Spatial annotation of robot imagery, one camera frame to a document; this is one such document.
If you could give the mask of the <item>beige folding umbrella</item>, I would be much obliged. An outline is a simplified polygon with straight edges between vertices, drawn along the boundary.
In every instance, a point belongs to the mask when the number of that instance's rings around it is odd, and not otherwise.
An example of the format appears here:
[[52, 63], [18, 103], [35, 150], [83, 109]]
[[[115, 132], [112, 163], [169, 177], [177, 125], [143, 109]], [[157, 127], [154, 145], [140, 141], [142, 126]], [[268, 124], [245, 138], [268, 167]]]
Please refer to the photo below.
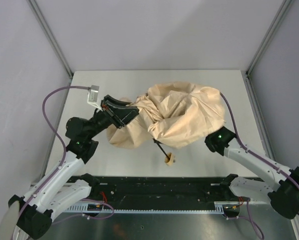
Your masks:
[[129, 104], [139, 110], [125, 127], [111, 125], [108, 142], [136, 149], [149, 140], [180, 149], [218, 131], [225, 125], [221, 92], [190, 82], [168, 82], [150, 87]]

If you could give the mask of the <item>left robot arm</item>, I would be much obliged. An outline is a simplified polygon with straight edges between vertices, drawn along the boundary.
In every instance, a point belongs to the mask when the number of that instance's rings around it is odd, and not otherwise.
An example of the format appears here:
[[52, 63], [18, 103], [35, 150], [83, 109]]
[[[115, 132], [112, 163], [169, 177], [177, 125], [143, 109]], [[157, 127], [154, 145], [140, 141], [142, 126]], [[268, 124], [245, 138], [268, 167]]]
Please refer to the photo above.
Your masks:
[[8, 204], [19, 203], [16, 226], [33, 240], [41, 238], [53, 221], [68, 207], [87, 198], [92, 186], [79, 179], [67, 191], [61, 191], [72, 175], [94, 155], [98, 141], [93, 138], [110, 126], [121, 129], [139, 115], [139, 109], [129, 102], [106, 95], [100, 109], [95, 109], [90, 119], [72, 117], [66, 123], [63, 155], [53, 169], [23, 196], [14, 195]]

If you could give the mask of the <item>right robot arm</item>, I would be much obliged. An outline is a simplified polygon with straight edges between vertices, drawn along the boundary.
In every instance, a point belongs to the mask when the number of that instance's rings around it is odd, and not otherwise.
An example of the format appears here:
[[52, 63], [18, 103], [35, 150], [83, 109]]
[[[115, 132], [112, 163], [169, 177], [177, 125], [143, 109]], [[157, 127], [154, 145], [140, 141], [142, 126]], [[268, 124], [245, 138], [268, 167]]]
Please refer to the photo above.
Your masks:
[[222, 185], [233, 195], [270, 204], [286, 219], [291, 220], [298, 215], [299, 167], [291, 169], [252, 151], [226, 127], [209, 134], [204, 142], [211, 152], [241, 164], [260, 178], [252, 180], [237, 174], [228, 175]]

